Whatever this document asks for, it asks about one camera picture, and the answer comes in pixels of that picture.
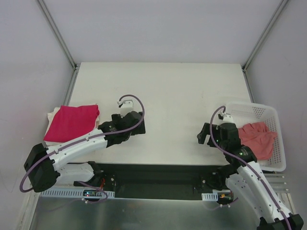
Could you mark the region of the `magenta t-shirt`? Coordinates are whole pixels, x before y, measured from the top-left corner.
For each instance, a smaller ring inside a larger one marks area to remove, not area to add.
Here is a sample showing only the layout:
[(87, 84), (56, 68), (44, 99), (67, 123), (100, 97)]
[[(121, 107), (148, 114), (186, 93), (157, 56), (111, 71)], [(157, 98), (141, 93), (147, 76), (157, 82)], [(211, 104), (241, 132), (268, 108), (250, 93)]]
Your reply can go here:
[(54, 116), (43, 140), (64, 143), (95, 129), (96, 105), (64, 106)]

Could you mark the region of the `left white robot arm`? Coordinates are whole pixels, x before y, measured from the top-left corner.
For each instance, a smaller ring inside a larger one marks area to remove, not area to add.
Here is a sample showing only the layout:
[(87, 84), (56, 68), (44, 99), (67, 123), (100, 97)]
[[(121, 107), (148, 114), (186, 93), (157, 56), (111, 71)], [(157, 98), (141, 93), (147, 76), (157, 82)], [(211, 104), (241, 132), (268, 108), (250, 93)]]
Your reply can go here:
[(44, 147), (32, 147), (25, 163), (26, 171), (20, 183), (23, 193), (43, 192), (54, 186), (62, 176), (60, 169), (82, 155), (127, 141), (131, 136), (145, 134), (144, 112), (131, 111), (125, 116), (113, 114), (112, 120), (104, 122), (93, 131), (65, 143)]

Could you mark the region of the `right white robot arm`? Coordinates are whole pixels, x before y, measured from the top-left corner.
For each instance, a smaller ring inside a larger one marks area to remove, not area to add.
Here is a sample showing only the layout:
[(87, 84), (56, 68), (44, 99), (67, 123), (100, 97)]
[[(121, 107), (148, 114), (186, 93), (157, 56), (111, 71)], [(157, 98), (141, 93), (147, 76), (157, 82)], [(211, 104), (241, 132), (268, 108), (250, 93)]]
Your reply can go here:
[(301, 230), (304, 221), (280, 200), (264, 176), (252, 150), (241, 144), (234, 123), (205, 123), (197, 135), (198, 143), (218, 148), (228, 164), (218, 168), (217, 190), (230, 189), (237, 198), (254, 211), (259, 230)]

